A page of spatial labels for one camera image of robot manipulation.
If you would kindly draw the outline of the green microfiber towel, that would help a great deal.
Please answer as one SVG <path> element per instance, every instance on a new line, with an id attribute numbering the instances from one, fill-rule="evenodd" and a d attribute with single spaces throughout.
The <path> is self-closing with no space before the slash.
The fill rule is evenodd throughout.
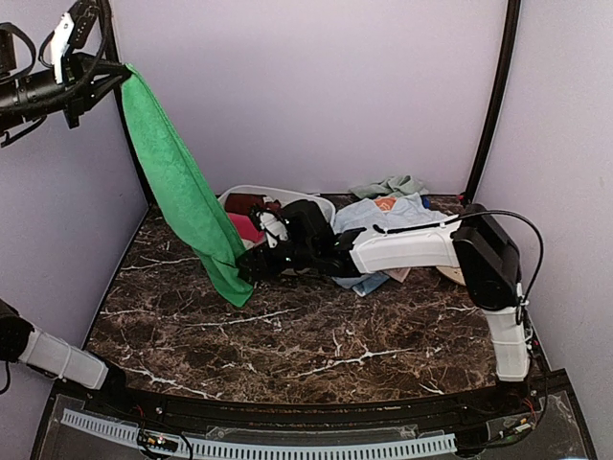
<path id="1" fill-rule="evenodd" d="M 163 106 L 128 65 L 137 75 L 132 97 L 143 123 L 143 164 L 162 215 L 199 258 L 218 294 L 242 308 L 253 293 L 236 266 L 246 248 Z"/>

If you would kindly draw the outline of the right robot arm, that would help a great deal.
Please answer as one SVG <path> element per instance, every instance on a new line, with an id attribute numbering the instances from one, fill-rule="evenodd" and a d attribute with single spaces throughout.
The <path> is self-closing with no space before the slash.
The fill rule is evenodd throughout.
<path id="1" fill-rule="evenodd" d="M 237 259 L 239 277 L 254 283 L 286 269 L 314 269 L 337 278 L 357 278 L 387 269 L 459 268 L 468 295 L 488 321 L 503 383 L 488 396 L 499 416 L 510 415 L 526 399 L 521 382 L 530 368 L 523 310 L 519 249 L 494 214 L 481 205 L 439 222 L 392 228 L 378 223 L 333 230 L 320 207 L 302 199 L 280 212 L 254 207 L 250 219 L 265 242 Z"/>

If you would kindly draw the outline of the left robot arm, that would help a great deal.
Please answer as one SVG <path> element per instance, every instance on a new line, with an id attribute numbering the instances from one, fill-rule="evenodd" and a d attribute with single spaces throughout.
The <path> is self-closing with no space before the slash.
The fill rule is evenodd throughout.
<path id="1" fill-rule="evenodd" d="M 7 147 L 40 127 L 53 113 L 64 114 L 69 127 L 131 76 L 121 63 L 81 53 L 93 18 L 62 15 L 49 35 L 51 62 L 34 73 L 16 71 L 17 37 L 36 57 L 26 34 L 10 22 L 1 25 L 1 146 Z M 23 363 L 55 380 L 69 380 L 98 392 L 97 400 L 115 418 L 135 409 L 134 395 L 123 388 L 125 373 L 110 361 L 42 331 L 6 301 L 1 302 L 1 360 Z"/>

